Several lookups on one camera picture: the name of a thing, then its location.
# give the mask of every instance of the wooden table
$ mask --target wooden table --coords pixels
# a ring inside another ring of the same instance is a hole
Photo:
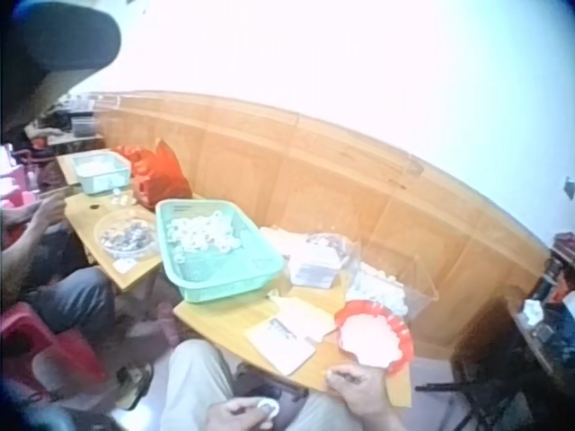
[[[115,259],[100,246],[94,234],[94,227],[104,216],[123,208],[118,205],[112,205],[111,198],[111,194],[91,197],[84,193],[66,198],[66,218],[74,227],[84,247],[92,253],[103,271],[121,291],[127,291],[146,276],[154,275],[162,259],[158,252],[148,259],[140,260],[134,268],[125,274],[119,273],[114,268],[113,263]],[[151,284],[153,284],[154,279],[155,277],[150,277]]]
[[[74,136],[71,132],[66,132],[60,136],[48,136],[47,144],[48,146],[53,145],[67,145],[67,144],[74,144],[76,142],[84,142],[84,141],[94,141],[97,139],[102,139],[102,135],[96,134],[94,136],[82,136],[77,137]]]
[[[230,350],[246,362],[282,377],[245,337],[245,332],[257,323],[278,312],[276,305],[267,299],[266,293],[278,289],[283,295],[295,296],[326,312],[336,313],[344,305],[344,288],[335,286],[330,290],[307,287],[291,287],[285,278],[271,282],[263,291],[238,295],[211,303],[180,303],[174,313],[184,323],[207,339]],[[336,345],[335,333],[328,335],[317,345],[314,355],[289,377],[283,377],[317,391],[328,391],[324,373],[330,366],[349,363]],[[386,379],[390,401],[395,407],[411,406],[411,383],[409,368]]]
[[[81,153],[59,155],[58,157],[56,157],[57,164],[60,166],[60,169],[64,173],[64,178],[66,179],[66,184],[68,186],[74,186],[76,184],[80,184],[80,181],[78,180],[78,177],[75,174],[74,161],[73,161],[73,159],[75,157],[90,155],[90,154],[107,153],[109,151],[110,150],[108,148],[104,148],[102,150],[84,151]]]

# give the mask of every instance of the white paper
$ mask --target white paper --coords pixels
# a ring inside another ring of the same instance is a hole
[[[283,375],[294,373],[315,352],[314,346],[299,339],[275,317],[249,329],[246,336]]]
[[[270,300],[279,307],[276,317],[301,339],[320,343],[336,328],[331,314],[299,298],[272,296]]]
[[[118,259],[112,265],[120,274],[126,274],[130,271],[134,266],[137,264],[135,259],[132,258],[125,258],[125,259]]]

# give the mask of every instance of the red plastic chair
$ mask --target red plastic chair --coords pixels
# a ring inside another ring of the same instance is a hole
[[[3,344],[3,374],[33,391],[46,394],[46,388],[36,379],[32,371],[33,358],[51,347],[70,370],[77,371],[91,383],[103,383],[106,373],[90,345],[78,330],[53,334],[26,303],[18,303],[0,316],[0,334]],[[25,352],[18,356],[7,356],[10,347],[6,343],[12,338],[18,345],[25,345]]]

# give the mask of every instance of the khaki pants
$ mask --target khaki pants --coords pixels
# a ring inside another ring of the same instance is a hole
[[[170,358],[162,431],[200,431],[209,406],[233,398],[231,374],[217,350],[203,340],[181,343]],[[310,392],[289,431],[360,431],[359,422],[339,400]]]

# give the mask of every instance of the white small object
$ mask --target white small object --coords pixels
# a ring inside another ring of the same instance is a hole
[[[527,325],[535,326],[543,320],[543,307],[540,301],[526,299],[523,304],[523,315],[526,317]]]
[[[387,368],[403,355],[399,338],[384,316],[349,317],[341,327],[341,347],[353,353],[360,364],[380,368]]]
[[[258,409],[263,406],[270,406],[273,410],[268,415],[267,420],[274,419],[279,413],[279,403],[275,401],[273,398],[264,398],[260,402],[258,402]]]
[[[135,259],[126,258],[126,259],[118,259],[112,265],[120,274],[126,274],[130,271],[134,266],[136,266],[137,262]]]

